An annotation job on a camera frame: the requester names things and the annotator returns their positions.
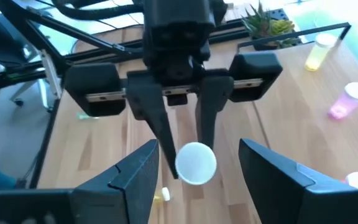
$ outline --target black metal frame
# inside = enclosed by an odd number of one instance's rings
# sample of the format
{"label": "black metal frame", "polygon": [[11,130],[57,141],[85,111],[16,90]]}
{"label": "black metal frame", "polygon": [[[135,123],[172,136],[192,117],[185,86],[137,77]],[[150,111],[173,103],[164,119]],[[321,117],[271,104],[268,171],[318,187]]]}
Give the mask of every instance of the black metal frame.
{"label": "black metal frame", "polygon": [[30,189],[37,188],[42,167],[44,166],[45,156],[47,155],[49,140],[52,135],[53,126],[55,125],[55,119],[56,119],[57,111],[59,109],[59,105],[60,105],[60,100],[55,100],[55,102],[53,103],[53,110],[51,112],[47,128],[45,130],[44,138],[42,139],[40,151],[37,154],[34,172],[32,174],[32,178],[29,185]]}
{"label": "black metal frame", "polygon": [[109,44],[103,40],[87,34],[86,32],[68,26],[56,19],[43,16],[41,13],[37,13],[37,11],[24,9],[12,0],[0,0],[0,11],[6,17],[6,19],[8,19],[9,22],[11,22],[15,28],[20,33],[22,33],[37,49],[45,49],[47,51],[58,71],[67,69],[71,62],[66,60],[64,56],[58,52],[58,50],[48,41],[48,39],[41,33],[41,31],[39,31],[34,26],[33,22],[42,24],[63,34],[97,46],[100,49],[109,52],[110,54],[113,53],[117,55],[130,55],[138,54],[141,52],[141,49],[129,49],[119,44]]}
{"label": "black metal frame", "polygon": [[267,44],[267,43],[269,43],[271,41],[285,40],[285,39],[288,39],[288,38],[294,38],[294,37],[299,37],[299,36],[302,36],[302,35],[314,34],[314,33],[318,33],[318,32],[324,32],[324,31],[340,29],[340,28],[343,28],[343,31],[342,31],[341,35],[339,36],[339,39],[343,40],[345,38],[346,34],[349,32],[351,27],[352,27],[352,25],[350,25],[350,23],[343,22],[343,23],[340,23],[340,24],[334,24],[334,25],[329,25],[329,26],[324,26],[324,27],[318,27],[318,28],[313,28],[313,29],[308,29],[308,30],[302,30],[302,31],[298,31],[298,32],[292,32],[292,33],[289,33],[289,34],[283,34],[283,35],[275,36],[275,37],[261,38],[261,39],[252,40],[252,41],[248,41],[248,42],[238,44],[237,45],[237,51],[239,51],[240,48],[242,48],[242,47],[248,47],[248,46],[255,45],[255,44]]}
{"label": "black metal frame", "polygon": [[250,139],[238,156],[261,223],[358,223],[357,188]]}
{"label": "black metal frame", "polygon": [[0,190],[0,223],[147,223],[159,157],[151,139],[74,189]]}
{"label": "black metal frame", "polygon": [[[65,70],[73,63],[81,63],[82,60],[86,60],[86,63],[119,63],[142,58],[141,39],[121,44],[109,44],[105,41],[99,40],[92,35],[87,34],[86,32],[66,25],[51,17],[43,16],[37,11],[24,9],[12,0],[0,0],[0,11],[19,30],[19,32],[21,32],[29,40],[29,42],[34,44],[37,49],[45,49],[47,51],[47,53],[51,56],[57,69],[57,73],[59,75],[63,74]],[[283,9],[272,10],[270,11],[270,13],[273,18],[287,19],[287,15],[285,15]],[[62,56],[59,54],[57,49],[48,41],[48,39],[41,33],[41,31],[35,28],[33,22],[45,25],[51,29],[72,36],[78,40],[82,40],[83,42],[86,42],[99,48],[77,54]],[[240,19],[227,21],[227,23],[218,26],[215,29],[215,32],[228,32],[220,34],[212,33],[211,37],[209,38],[209,43],[217,44],[225,41],[248,37],[249,34],[245,29],[229,31],[231,29],[236,29],[240,27],[243,27],[243,24]],[[6,75],[10,75],[13,73],[20,74],[20,78],[16,78],[15,80],[9,80],[9,84],[13,85],[20,82],[26,82],[28,80],[45,78],[44,72],[35,72],[37,68],[42,68],[41,62],[33,62],[18,67],[9,68],[9,71],[6,73]]]}

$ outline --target wood plank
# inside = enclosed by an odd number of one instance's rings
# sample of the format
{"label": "wood plank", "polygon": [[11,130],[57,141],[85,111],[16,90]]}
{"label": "wood plank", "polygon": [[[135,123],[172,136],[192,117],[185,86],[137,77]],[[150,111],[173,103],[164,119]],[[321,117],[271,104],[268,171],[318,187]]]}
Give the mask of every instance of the wood plank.
{"label": "wood plank", "polygon": [[349,82],[358,61],[339,43],[317,72],[304,69],[311,44],[277,50],[284,71],[256,101],[270,148],[336,179],[358,171],[358,109],[343,121],[329,107]]}

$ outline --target cable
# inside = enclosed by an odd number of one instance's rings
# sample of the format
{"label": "cable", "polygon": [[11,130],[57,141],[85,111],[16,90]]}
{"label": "cable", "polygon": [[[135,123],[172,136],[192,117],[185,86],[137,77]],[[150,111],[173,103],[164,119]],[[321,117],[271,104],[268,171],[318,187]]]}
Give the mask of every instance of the cable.
{"label": "cable", "polygon": [[[47,6],[50,6],[50,7],[56,8],[56,6],[54,6],[53,4],[44,2],[44,1],[42,1],[42,0],[35,0],[35,1],[40,2],[40,3],[42,3],[42,4],[46,4]],[[100,22],[100,23],[102,23],[102,24],[104,24],[104,25],[107,25],[107,26],[109,26],[109,27],[112,27],[113,29],[117,29],[117,27],[115,27],[115,26],[113,26],[113,25],[111,25],[111,24],[108,24],[107,22],[103,22],[103,21],[100,21],[100,20],[95,20],[95,21],[96,21],[96,22]]]}
{"label": "cable", "polygon": [[64,0],[52,0],[52,2],[63,15],[78,20],[109,19],[128,13],[143,12],[143,6],[134,4],[120,7],[110,7],[107,9],[81,10],[66,7]]}
{"label": "cable", "polygon": [[[115,32],[115,31],[119,31],[119,30],[122,30],[122,29],[127,29],[127,28],[131,28],[131,27],[137,27],[137,26],[144,26],[143,24],[134,24],[134,25],[129,25],[129,26],[125,26],[125,27],[121,27],[121,28],[117,28],[115,30],[110,30],[110,31],[107,31],[107,32]],[[74,42],[74,44],[71,46],[71,49],[70,49],[70,52],[69,54],[74,54],[73,51],[74,51],[74,48],[77,44],[78,41],[82,41],[82,40],[76,40]]]}
{"label": "cable", "polygon": [[[114,0],[111,0],[113,4],[115,4],[117,7],[122,7],[118,5]],[[137,24],[140,24],[136,19],[134,19],[130,14],[128,14],[129,17],[131,17]]]}
{"label": "cable", "polygon": [[39,2],[39,3],[42,3],[42,4],[46,4],[47,6],[50,6],[50,7],[54,7],[54,8],[55,8],[55,6],[54,6],[53,4],[44,2],[44,1],[42,1],[42,0],[35,0],[35,1],[37,1],[37,2]]}

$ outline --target chair wheel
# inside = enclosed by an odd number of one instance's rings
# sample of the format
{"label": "chair wheel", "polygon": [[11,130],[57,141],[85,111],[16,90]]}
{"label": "chair wheel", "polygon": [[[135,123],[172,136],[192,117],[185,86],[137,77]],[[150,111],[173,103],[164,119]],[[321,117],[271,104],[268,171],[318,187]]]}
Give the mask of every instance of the chair wheel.
{"label": "chair wheel", "polygon": [[13,101],[17,106],[23,106],[24,102],[22,99],[18,98]]}

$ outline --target pink cup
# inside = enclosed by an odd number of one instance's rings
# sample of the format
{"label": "pink cup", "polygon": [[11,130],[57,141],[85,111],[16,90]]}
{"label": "pink cup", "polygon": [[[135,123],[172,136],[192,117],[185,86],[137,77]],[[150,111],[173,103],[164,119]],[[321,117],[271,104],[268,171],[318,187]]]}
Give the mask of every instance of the pink cup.
{"label": "pink cup", "polygon": [[332,119],[343,119],[358,107],[358,83],[353,82],[345,86],[345,91],[329,109],[328,115]]}

